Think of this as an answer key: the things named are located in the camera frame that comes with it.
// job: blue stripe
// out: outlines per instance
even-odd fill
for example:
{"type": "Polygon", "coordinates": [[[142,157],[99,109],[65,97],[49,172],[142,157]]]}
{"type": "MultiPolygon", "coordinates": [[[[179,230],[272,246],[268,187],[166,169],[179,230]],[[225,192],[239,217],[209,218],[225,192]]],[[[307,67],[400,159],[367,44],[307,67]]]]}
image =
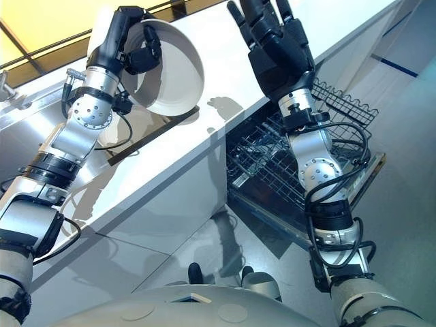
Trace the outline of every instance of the blue stripe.
{"type": "Polygon", "coordinates": [[[386,59],[384,59],[384,58],[381,58],[380,61],[381,61],[382,63],[385,63],[386,65],[388,65],[388,66],[390,66],[390,67],[393,67],[393,68],[395,68],[395,69],[397,69],[397,70],[402,71],[403,73],[406,73],[407,75],[410,75],[410,76],[413,76],[413,77],[418,77],[418,74],[417,74],[417,73],[415,73],[415,72],[413,72],[413,71],[411,71],[411,70],[408,70],[407,68],[404,68],[403,66],[397,65],[396,63],[393,63],[393,62],[391,62],[391,61],[389,61],[389,60],[386,60],[386,59]]]}

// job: black cable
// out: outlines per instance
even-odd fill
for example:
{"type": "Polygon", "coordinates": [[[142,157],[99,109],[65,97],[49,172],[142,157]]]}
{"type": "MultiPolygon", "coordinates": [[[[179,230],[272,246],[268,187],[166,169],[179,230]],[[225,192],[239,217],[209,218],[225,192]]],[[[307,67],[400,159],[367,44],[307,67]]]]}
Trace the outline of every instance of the black cable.
{"type": "Polygon", "coordinates": [[[357,125],[354,125],[352,123],[348,123],[346,121],[341,121],[338,123],[329,123],[329,124],[324,124],[324,125],[308,127],[306,129],[300,131],[299,133],[300,134],[309,133],[310,131],[317,131],[319,129],[329,128],[329,127],[334,127],[334,126],[348,126],[348,127],[354,128],[360,134],[360,137],[362,138],[362,148],[364,149],[361,156],[360,156],[360,160],[363,161],[363,159],[365,158],[367,151],[368,151],[368,140],[367,140],[367,136],[365,135],[363,130],[357,125]]]}
{"type": "Polygon", "coordinates": [[[367,262],[371,262],[371,260],[374,258],[375,252],[377,251],[377,245],[375,245],[375,242],[373,240],[366,240],[362,242],[360,247],[371,247],[371,250],[367,256],[367,262]]]}
{"type": "MultiPolygon", "coordinates": [[[[355,256],[356,252],[359,250],[359,248],[364,247],[364,244],[362,243],[362,237],[363,237],[363,221],[361,220],[361,218],[356,217],[354,220],[358,222],[359,224],[359,235],[358,235],[358,239],[354,242],[354,244],[347,246],[347,250],[352,250],[351,253],[347,256],[347,258],[345,259],[345,261],[343,261],[342,264],[330,264],[328,263],[326,260],[323,259],[323,257],[321,256],[320,253],[320,249],[316,243],[316,239],[315,239],[315,228],[313,227],[313,220],[312,217],[316,217],[319,214],[317,213],[312,213],[311,212],[311,207],[315,204],[321,203],[323,201],[326,201],[327,199],[331,198],[334,194],[336,194],[341,188],[342,186],[344,186],[344,184],[346,184],[346,182],[348,182],[349,178],[351,178],[353,175],[361,172],[364,169],[364,165],[365,165],[365,159],[367,157],[367,152],[368,152],[368,140],[367,137],[365,136],[363,130],[352,124],[352,123],[348,123],[348,122],[340,122],[340,123],[329,123],[329,124],[325,124],[325,125],[318,125],[315,127],[310,127],[310,128],[306,128],[303,131],[301,131],[301,133],[309,133],[311,131],[316,131],[319,129],[324,129],[324,128],[329,128],[329,127],[334,127],[334,126],[340,126],[340,125],[344,125],[344,126],[348,126],[348,127],[352,127],[354,128],[361,136],[362,138],[362,142],[357,142],[354,140],[337,140],[334,139],[333,142],[340,142],[340,143],[348,143],[348,144],[353,144],[353,145],[357,145],[359,147],[362,148],[362,153],[360,154],[360,159],[355,163],[357,165],[356,168],[354,168],[351,172],[348,172],[342,176],[336,177],[334,179],[331,179],[325,183],[322,183],[316,187],[314,187],[311,191],[309,191],[305,197],[305,215],[307,217],[308,220],[308,235],[309,238],[313,244],[313,249],[319,259],[320,262],[322,262],[325,266],[329,267],[329,268],[343,268],[345,267],[351,260],[352,258],[355,256]],[[316,200],[316,201],[311,201],[311,198],[313,196],[313,194],[315,194],[317,191],[326,188],[328,186],[334,185],[336,184],[333,189],[331,189],[325,196],[321,197],[320,199],[316,200]]],[[[371,246],[371,252],[368,255],[369,259],[372,259],[374,254],[375,254],[375,243],[372,241],[366,241],[368,244],[367,246],[371,246]]],[[[344,250],[339,250],[341,249],[341,246],[338,247],[332,247],[332,251],[344,251],[344,250]]]]}
{"type": "Polygon", "coordinates": [[[355,140],[341,140],[340,138],[333,138],[332,142],[333,143],[353,144],[353,145],[357,145],[357,146],[363,147],[363,144],[361,142],[355,141],[355,140]]]}
{"type": "Polygon", "coordinates": [[[75,243],[75,242],[80,238],[80,236],[82,235],[82,229],[80,228],[80,226],[79,226],[76,222],[74,222],[74,221],[72,221],[71,219],[68,219],[68,218],[64,218],[64,220],[67,221],[68,223],[72,224],[72,225],[77,229],[77,234],[74,235],[73,239],[71,239],[71,240],[68,242],[68,244],[66,244],[64,247],[62,247],[62,248],[60,248],[59,250],[57,250],[57,251],[51,253],[50,255],[47,255],[46,257],[44,257],[44,258],[42,258],[42,259],[39,259],[39,260],[34,261],[34,262],[33,262],[33,265],[34,265],[34,266],[35,266],[36,264],[40,264],[41,262],[44,262],[44,261],[46,261],[46,260],[48,260],[48,259],[51,259],[51,258],[53,258],[54,256],[56,256],[56,255],[58,255],[58,254],[64,252],[66,249],[68,249],[69,247],[71,247],[71,246],[72,246],[72,245],[73,245],[73,244],[74,244],[74,243],[75,243]]]}
{"type": "Polygon", "coordinates": [[[123,119],[125,121],[127,127],[129,128],[129,137],[126,140],[124,140],[124,141],[122,141],[120,143],[117,143],[117,144],[114,144],[114,145],[111,145],[111,146],[105,146],[104,148],[94,148],[94,150],[109,150],[109,149],[117,148],[118,146],[122,146],[122,145],[128,143],[131,140],[131,138],[132,138],[132,136],[134,134],[134,131],[131,128],[131,125],[130,125],[129,121],[127,120],[127,118],[124,117],[123,114],[120,114],[119,112],[117,112],[117,114],[121,117],[121,119],[123,119]]]}
{"type": "Polygon", "coordinates": [[[67,109],[67,101],[69,94],[71,93],[71,89],[73,86],[68,83],[64,83],[63,89],[62,89],[62,97],[61,97],[61,111],[62,115],[68,119],[68,109],[67,109]]]}
{"type": "Polygon", "coordinates": [[[10,182],[10,181],[13,181],[13,180],[15,179],[15,177],[16,177],[16,176],[11,177],[11,178],[8,178],[8,179],[5,179],[3,182],[0,183],[0,190],[1,190],[3,193],[6,193],[6,191],[7,191],[7,189],[5,189],[5,184],[8,183],[8,182],[10,182]]]}

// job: window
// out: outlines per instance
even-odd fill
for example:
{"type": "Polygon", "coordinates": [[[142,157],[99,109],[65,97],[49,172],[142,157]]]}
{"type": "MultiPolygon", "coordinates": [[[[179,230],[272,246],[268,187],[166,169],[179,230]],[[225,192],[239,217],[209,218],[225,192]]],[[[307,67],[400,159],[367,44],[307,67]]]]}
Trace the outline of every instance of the window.
{"type": "Polygon", "coordinates": [[[114,10],[139,5],[171,22],[221,1],[0,1],[0,70],[8,70],[8,84],[17,87],[85,57],[95,15],[103,5],[114,10]]]}

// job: black band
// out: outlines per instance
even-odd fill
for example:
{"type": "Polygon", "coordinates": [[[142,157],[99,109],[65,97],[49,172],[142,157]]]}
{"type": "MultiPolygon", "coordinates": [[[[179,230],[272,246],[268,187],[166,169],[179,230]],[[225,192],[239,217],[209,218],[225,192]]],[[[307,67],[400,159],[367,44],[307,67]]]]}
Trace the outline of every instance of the black band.
{"type": "Polygon", "coordinates": [[[292,112],[289,116],[283,117],[283,126],[287,133],[294,133],[304,126],[314,126],[330,119],[328,112],[311,113],[310,108],[299,108],[300,104],[293,104],[289,107],[292,112]]]}
{"type": "Polygon", "coordinates": [[[353,225],[348,200],[311,205],[313,227],[320,230],[345,230],[353,225]]]}
{"type": "Polygon", "coordinates": [[[76,178],[80,166],[52,154],[38,153],[25,168],[22,176],[68,189],[76,178]]]}
{"type": "Polygon", "coordinates": [[[93,87],[79,87],[74,94],[74,97],[78,99],[79,97],[82,97],[85,94],[89,94],[91,97],[95,97],[97,99],[101,99],[105,102],[108,102],[109,104],[112,104],[113,97],[111,97],[106,92],[94,89],[93,87]]]}
{"type": "Polygon", "coordinates": [[[362,317],[360,317],[358,315],[357,317],[354,318],[354,321],[351,324],[348,324],[346,320],[343,320],[341,327],[361,327],[361,326],[366,324],[366,322],[369,318],[371,318],[375,315],[378,315],[379,313],[381,313],[383,311],[392,311],[392,310],[404,311],[404,312],[407,312],[407,313],[410,313],[410,314],[416,316],[419,319],[422,319],[419,315],[417,315],[413,311],[410,311],[409,309],[406,309],[403,307],[398,307],[396,305],[384,305],[382,307],[377,307],[377,308],[365,313],[362,317]]]}
{"type": "Polygon", "coordinates": [[[25,291],[21,283],[3,275],[0,275],[0,279],[7,279],[20,287],[16,291],[14,298],[0,298],[0,310],[9,313],[22,324],[30,312],[30,306],[32,304],[31,296],[25,291]]]}

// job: dishwasher rack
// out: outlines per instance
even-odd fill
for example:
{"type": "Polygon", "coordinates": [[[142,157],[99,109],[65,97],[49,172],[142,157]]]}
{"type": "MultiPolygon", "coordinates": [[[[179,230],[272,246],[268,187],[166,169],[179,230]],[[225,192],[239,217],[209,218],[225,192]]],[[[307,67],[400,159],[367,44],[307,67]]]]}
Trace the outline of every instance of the dishwasher rack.
{"type": "MultiPolygon", "coordinates": [[[[357,124],[367,138],[371,137],[367,127],[378,115],[378,110],[370,109],[367,104],[353,100],[350,95],[344,95],[342,91],[335,90],[318,79],[315,80],[312,94],[316,109],[328,112],[331,123],[357,124]]],[[[269,103],[266,111],[266,114],[254,114],[248,118],[226,138],[229,192],[240,189],[248,180],[255,178],[303,211],[305,190],[298,181],[298,167],[283,132],[281,113],[278,106],[272,103],[269,103]]],[[[348,126],[335,126],[327,130],[334,141],[331,150],[333,156],[344,172],[351,170],[351,162],[360,155],[361,150],[356,144],[341,141],[361,143],[360,134],[348,126]]]]}

